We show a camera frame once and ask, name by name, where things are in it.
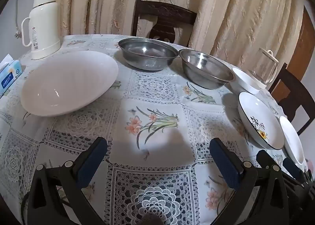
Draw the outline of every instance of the table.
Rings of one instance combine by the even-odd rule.
[[[155,73],[131,68],[118,47],[119,40],[127,37],[64,38],[52,56],[73,50],[103,52],[117,61],[119,74],[96,101],[55,118],[29,114],[19,100],[27,76],[49,57],[34,61],[27,53],[20,58],[24,72],[0,99],[0,193],[18,219],[34,168],[74,160],[98,136],[107,139],[108,152],[83,191],[107,224],[136,224],[146,212],[155,211],[166,224],[209,225],[233,191],[207,149],[214,137],[241,160],[258,165],[255,157],[260,149],[244,130],[237,96],[229,88],[207,90],[189,82],[179,57]],[[257,97],[276,116],[283,115],[268,91]],[[267,152],[284,169],[284,152]],[[301,168],[306,169],[306,162]],[[64,196],[62,188],[59,193]],[[255,192],[239,221],[248,215],[254,198]]]

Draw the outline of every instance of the round dining table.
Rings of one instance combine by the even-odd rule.
[[[245,130],[237,109],[238,95],[229,84],[216,90],[199,87],[185,77],[180,57],[162,71],[133,68],[118,46],[130,37],[70,35],[47,58],[32,60],[28,52],[19,59],[24,71],[0,99],[0,193],[18,220],[36,166],[52,168],[75,160],[99,136],[107,140],[107,153],[82,191],[111,225],[135,225],[146,213],[157,214],[167,225],[209,225],[233,193],[208,149],[215,137],[242,161],[258,166],[256,154],[262,147]],[[76,50],[113,57],[119,67],[115,83],[75,112],[57,117],[28,113],[20,102],[28,75],[50,57]],[[256,97],[276,117],[284,115],[267,90]],[[267,152],[286,171],[282,165],[286,151]],[[301,169],[307,169],[305,161]],[[57,189],[67,200],[63,189]],[[247,218],[255,197],[254,191],[238,221]],[[72,209],[65,208],[79,223]]]

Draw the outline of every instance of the silver bolt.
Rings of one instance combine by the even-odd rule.
[[[252,166],[252,164],[248,161],[245,161],[244,162],[244,166],[247,167],[247,168],[250,168]]]
[[[42,164],[40,164],[40,165],[36,166],[36,170],[40,171],[40,170],[43,169],[43,167],[44,167],[44,166],[43,166]]]
[[[73,165],[72,161],[65,162],[65,167],[71,167]]]
[[[273,168],[275,171],[279,171],[279,170],[280,170],[279,166],[277,166],[277,165],[273,165],[272,168]]]

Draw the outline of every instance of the beige curtain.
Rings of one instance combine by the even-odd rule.
[[[259,47],[271,49],[280,66],[293,55],[304,0],[153,0],[197,13],[193,26],[180,25],[175,42],[228,61],[255,66]],[[135,0],[57,0],[60,33],[131,34]],[[143,16],[137,36],[146,37],[156,18]]]

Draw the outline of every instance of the glass pitcher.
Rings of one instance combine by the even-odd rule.
[[[255,80],[260,88],[264,89],[275,78],[279,61],[273,57],[271,50],[266,51],[263,48],[259,48],[253,60],[255,62],[247,70],[247,74]]]

